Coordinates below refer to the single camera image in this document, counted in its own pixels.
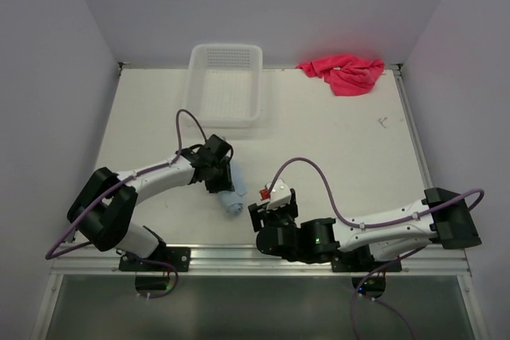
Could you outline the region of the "light blue towel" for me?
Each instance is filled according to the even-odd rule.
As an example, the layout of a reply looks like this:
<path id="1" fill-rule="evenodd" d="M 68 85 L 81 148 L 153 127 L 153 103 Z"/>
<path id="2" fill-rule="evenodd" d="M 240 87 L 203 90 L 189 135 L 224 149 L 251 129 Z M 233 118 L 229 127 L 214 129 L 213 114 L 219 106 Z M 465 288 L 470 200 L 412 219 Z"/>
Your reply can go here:
<path id="1" fill-rule="evenodd" d="M 232 217 L 239 216 L 245 206 L 245 195 L 248 193 L 241 167 L 235 160 L 230 163 L 233 191 L 221 191 L 218 200 L 223 209 Z"/>

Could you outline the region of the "pink towel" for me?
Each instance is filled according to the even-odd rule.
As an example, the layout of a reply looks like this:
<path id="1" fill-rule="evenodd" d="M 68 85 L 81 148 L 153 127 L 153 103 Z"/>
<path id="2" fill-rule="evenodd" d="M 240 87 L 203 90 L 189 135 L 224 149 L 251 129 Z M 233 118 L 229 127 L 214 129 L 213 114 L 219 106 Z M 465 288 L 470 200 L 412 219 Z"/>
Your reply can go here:
<path id="1" fill-rule="evenodd" d="M 367 60 L 352 54 L 323 57 L 296 66 L 309 78 L 320 78 L 335 96 L 362 96 L 372 91 L 385 70 L 380 60 Z"/>

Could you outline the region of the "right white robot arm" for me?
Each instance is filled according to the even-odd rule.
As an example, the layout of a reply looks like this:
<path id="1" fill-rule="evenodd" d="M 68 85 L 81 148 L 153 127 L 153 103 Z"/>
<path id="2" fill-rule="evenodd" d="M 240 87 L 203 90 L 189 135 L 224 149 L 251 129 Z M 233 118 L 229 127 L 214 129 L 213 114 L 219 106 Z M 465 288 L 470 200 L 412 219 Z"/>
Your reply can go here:
<path id="1" fill-rule="evenodd" d="M 472 191 L 459 194 L 431 188 L 424 194 L 401 209 L 345 221 L 329 217 L 298 224 L 296 192 L 285 187 L 282 201 L 252 204 L 248 211 L 257 250 L 289 262 L 322 264 L 338 259 L 348 267 L 357 263 L 370 271 L 430 244 L 447 250 L 481 244 L 472 208 L 465 201 Z"/>

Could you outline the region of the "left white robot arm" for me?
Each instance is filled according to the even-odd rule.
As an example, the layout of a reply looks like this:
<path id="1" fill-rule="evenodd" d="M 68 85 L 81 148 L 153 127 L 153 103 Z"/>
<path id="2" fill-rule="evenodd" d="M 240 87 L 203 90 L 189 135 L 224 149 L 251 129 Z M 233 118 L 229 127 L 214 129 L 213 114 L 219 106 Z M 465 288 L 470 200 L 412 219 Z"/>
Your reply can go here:
<path id="1" fill-rule="evenodd" d="M 164 191 L 203 183 L 208 193 L 233 191 L 233 148 L 211 135 L 203 144 L 177 150 L 149 167 L 113 172 L 96 170 L 67 213 L 68 221 L 97 250 L 136 256 L 147 270 L 166 260 L 166 243 L 153 230 L 131 221 L 137 205 Z"/>

